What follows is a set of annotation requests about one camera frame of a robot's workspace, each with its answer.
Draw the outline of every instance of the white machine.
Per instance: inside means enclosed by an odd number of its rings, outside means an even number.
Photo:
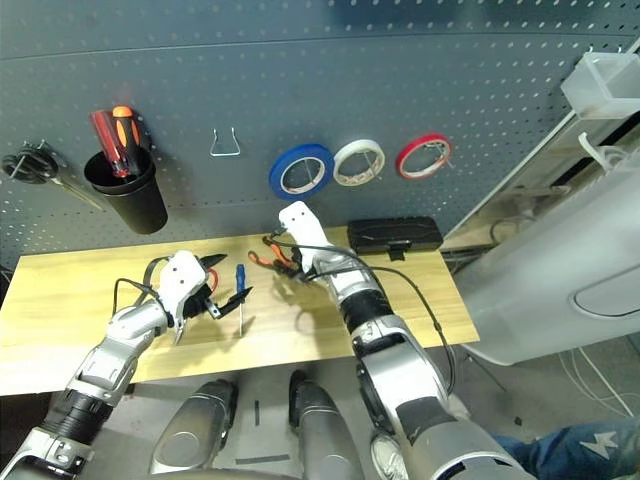
[[[455,282],[500,365],[640,331],[640,151],[496,247]]]

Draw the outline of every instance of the red tape roll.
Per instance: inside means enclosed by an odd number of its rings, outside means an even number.
[[[437,146],[440,147],[442,154],[434,163],[418,170],[416,172],[408,172],[404,168],[404,164],[407,159],[419,148],[424,146]],[[396,170],[398,174],[407,180],[422,180],[423,178],[429,178],[436,174],[438,170],[446,165],[453,153],[453,145],[447,137],[439,133],[428,133],[420,138],[417,138],[413,142],[409,143],[396,158]]]

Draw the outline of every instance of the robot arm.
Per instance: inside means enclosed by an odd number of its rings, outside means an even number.
[[[478,425],[451,414],[436,365],[393,313],[372,273],[350,252],[326,249],[331,244],[307,206],[296,202],[279,219],[300,246],[305,272],[313,267],[326,280],[351,335],[369,414],[395,434],[410,478],[533,478]]]
[[[89,352],[42,425],[31,430],[0,480],[78,475],[91,460],[91,443],[122,398],[138,358],[154,338],[173,328],[177,343],[185,312],[194,316],[208,310],[220,318],[249,293],[246,289],[218,308],[209,298],[207,277],[191,252],[180,250],[171,256],[160,272],[155,298],[113,316],[102,342]]]

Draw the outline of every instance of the wooden tabletop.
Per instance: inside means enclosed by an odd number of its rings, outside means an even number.
[[[347,245],[344,228],[329,229],[328,237]],[[141,281],[151,259],[179,249],[198,256],[229,255],[216,266],[220,283],[214,299],[220,305],[235,292],[236,264],[246,265],[247,286],[254,289],[245,304],[244,336],[238,335],[238,310],[217,321],[208,314],[193,318],[179,345],[173,345],[172,331],[154,341],[142,355],[134,381],[351,355],[348,332],[326,288],[290,281],[248,261],[251,249],[272,258],[260,239],[253,235],[22,257],[0,311],[0,395],[64,389],[104,336],[116,278]],[[386,255],[364,258],[408,274],[450,343],[478,339],[439,252],[410,253],[406,261],[393,263]],[[395,312],[418,341],[439,345],[413,290],[397,275],[380,272],[379,277]],[[122,285],[120,307],[133,303],[136,294]]]

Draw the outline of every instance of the blue screwdriver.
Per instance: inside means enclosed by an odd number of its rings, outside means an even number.
[[[236,291],[237,293],[240,293],[241,291],[244,290],[244,281],[245,281],[245,274],[244,274],[244,265],[239,263],[238,265],[236,265]],[[242,324],[244,323],[244,300],[242,300],[242,303],[240,304],[240,336],[242,336]]]

